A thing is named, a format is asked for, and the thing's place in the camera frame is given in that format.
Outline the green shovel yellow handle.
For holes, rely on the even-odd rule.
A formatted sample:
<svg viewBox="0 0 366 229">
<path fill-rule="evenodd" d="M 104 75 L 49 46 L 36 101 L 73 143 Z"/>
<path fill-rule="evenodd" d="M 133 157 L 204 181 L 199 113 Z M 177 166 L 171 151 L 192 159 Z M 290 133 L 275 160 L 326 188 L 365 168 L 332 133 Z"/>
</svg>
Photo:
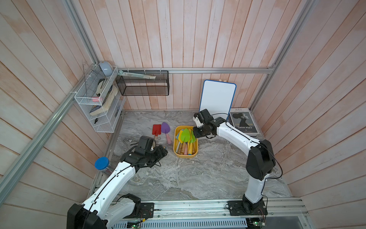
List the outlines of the green shovel yellow handle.
<svg viewBox="0 0 366 229">
<path fill-rule="evenodd" d="M 191 133 L 189 129 L 184 129 L 181 135 L 181 140 L 182 140 L 182 149 L 181 149 L 181 154 L 184 155 L 184 151 L 185 151 L 185 145 L 190 143 L 191 140 Z"/>
</svg>

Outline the red shovel wooden handle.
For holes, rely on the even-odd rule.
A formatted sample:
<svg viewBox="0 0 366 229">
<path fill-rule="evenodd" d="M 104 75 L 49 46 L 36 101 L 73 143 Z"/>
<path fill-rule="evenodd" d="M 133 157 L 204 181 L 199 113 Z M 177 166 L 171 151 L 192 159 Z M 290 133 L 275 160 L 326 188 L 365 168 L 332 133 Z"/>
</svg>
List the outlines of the red shovel wooden handle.
<svg viewBox="0 0 366 229">
<path fill-rule="evenodd" d="M 152 127 L 152 134 L 154 135 L 154 139 L 157 140 L 158 136 L 161 134 L 161 124 L 154 124 Z"/>
</svg>

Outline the yellow storage box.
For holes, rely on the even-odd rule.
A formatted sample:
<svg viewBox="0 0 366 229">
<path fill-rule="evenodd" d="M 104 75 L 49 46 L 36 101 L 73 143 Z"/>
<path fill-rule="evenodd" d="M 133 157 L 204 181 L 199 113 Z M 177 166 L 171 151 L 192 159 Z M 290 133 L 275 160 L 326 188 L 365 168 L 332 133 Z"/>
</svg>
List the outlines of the yellow storage box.
<svg viewBox="0 0 366 229">
<path fill-rule="evenodd" d="M 173 151 L 177 157 L 193 158 L 198 153 L 198 140 L 192 126 L 178 126 L 174 131 Z"/>
</svg>

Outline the purple shovel pink handle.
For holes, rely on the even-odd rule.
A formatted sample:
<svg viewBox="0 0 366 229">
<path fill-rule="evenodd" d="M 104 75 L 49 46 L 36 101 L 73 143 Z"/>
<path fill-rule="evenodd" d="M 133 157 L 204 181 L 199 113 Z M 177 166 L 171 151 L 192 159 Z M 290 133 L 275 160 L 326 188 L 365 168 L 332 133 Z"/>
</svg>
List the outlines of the purple shovel pink handle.
<svg viewBox="0 0 366 229">
<path fill-rule="evenodd" d="M 170 129 L 170 126 L 166 122 L 162 122 L 162 124 L 161 124 L 161 132 L 165 134 L 167 144 L 169 144 L 169 145 L 172 144 L 171 138 L 169 136 L 170 130 L 171 130 Z"/>
<path fill-rule="evenodd" d="M 188 146 L 188 144 L 186 144 L 185 145 L 184 155 L 188 155 L 188 151 L 189 151 L 189 146 Z"/>
</svg>

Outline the green shovel wooden handle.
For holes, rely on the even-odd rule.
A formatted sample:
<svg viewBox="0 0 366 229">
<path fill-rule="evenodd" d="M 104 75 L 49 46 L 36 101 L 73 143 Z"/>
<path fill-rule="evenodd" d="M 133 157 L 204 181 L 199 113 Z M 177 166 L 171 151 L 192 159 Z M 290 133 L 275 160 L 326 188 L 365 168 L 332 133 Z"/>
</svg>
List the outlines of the green shovel wooden handle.
<svg viewBox="0 0 366 229">
<path fill-rule="evenodd" d="M 190 133 L 191 133 L 191 140 L 190 140 L 190 147 L 189 147 L 188 154 L 193 155 L 193 154 L 195 154 L 195 152 L 194 152 L 194 143 L 196 142 L 196 138 L 194 136 L 193 130 L 190 130 Z"/>
</svg>

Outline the yellow scoop wooden handle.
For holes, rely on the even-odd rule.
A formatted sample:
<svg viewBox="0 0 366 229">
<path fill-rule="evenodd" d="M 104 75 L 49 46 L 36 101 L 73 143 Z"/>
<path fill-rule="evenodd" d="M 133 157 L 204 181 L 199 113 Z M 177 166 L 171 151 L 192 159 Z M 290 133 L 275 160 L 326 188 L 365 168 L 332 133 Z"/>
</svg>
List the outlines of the yellow scoop wooden handle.
<svg viewBox="0 0 366 229">
<path fill-rule="evenodd" d="M 177 145 L 177 147 L 175 149 L 175 153 L 176 154 L 180 154 L 180 152 L 181 152 L 181 146 L 182 146 L 181 134 L 182 134 L 182 132 L 183 131 L 180 130 L 180 132 L 176 136 L 176 139 L 178 140 L 178 145 Z"/>
</svg>

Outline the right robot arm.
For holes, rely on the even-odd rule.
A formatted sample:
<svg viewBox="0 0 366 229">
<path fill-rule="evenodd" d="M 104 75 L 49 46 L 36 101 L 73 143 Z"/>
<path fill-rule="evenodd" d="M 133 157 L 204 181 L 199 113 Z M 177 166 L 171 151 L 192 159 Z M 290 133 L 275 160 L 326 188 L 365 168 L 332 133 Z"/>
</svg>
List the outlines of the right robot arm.
<svg viewBox="0 0 366 229">
<path fill-rule="evenodd" d="M 193 135 L 196 138 L 210 138 L 211 135 L 213 137 L 219 136 L 247 155 L 248 186 L 243 195 L 242 203 L 235 207 L 233 201 L 228 202 L 228 207 L 232 208 L 231 215 L 242 213 L 254 215 L 261 212 L 266 214 L 263 190 L 266 180 L 269 179 L 269 175 L 276 165 L 271 143 L 268 140 L 260 141 L 236 130 L 221 117 L 213 118 L 206 109 L 195 113 L 193 120 L 196 123 L 196 127 L 193 128 Z"/>
</svg>

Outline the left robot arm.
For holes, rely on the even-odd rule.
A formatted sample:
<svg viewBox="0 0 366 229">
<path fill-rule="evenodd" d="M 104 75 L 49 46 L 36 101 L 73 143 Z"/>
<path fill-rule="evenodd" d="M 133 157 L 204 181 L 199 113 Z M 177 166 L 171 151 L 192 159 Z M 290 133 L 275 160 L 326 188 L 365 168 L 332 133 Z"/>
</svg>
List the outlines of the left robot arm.
<svg viewBox="0 0 366 229">
<path fill-rule="evenodd" d="M 112 204 L 125 184 L 141 168 L 160 164 L 168 150 L 156 140 L 141 136 L 139 142 L 121 157 L 106 181 L 82 204 L 73 204 L 67 212 L 68 229 L 111 229 L 124 218 L 143 221 L 153 217 L 154 203 L 143 204 L 133 194 L 121 196 Z"/>
</svg>

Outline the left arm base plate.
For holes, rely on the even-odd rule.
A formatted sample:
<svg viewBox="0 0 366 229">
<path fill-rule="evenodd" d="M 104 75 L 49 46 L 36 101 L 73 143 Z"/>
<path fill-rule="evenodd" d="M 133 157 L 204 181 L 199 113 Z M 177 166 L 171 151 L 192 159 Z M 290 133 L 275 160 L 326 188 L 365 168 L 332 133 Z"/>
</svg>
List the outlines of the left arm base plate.
<svg viewBox="0 0 366 229">
<path fill-rule="evenodd" d="M 133 212 L 123 217 L 123 219 L 134 219 L 134 218 L 144 218 L 149 219 L 153 218 L 154 214 L 154 203 L 147 202 L 147 203 L 135 203 Z"/>
</svg>

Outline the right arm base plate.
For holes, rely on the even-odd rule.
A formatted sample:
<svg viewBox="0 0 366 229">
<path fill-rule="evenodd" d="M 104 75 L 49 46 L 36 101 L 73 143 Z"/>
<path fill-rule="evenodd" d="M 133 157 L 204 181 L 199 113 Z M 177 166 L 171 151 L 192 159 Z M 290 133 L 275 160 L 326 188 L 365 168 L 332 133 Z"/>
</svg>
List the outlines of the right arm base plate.
<svg viewBox="0 0 366 229">
<path fill-rule="evenodd" d="M 229 210 L 231 216 L 266 216 L 268 214 L 263 200 L 255 204 L 247 200 L 228 201 L 226 208 Z"/>
</svg>

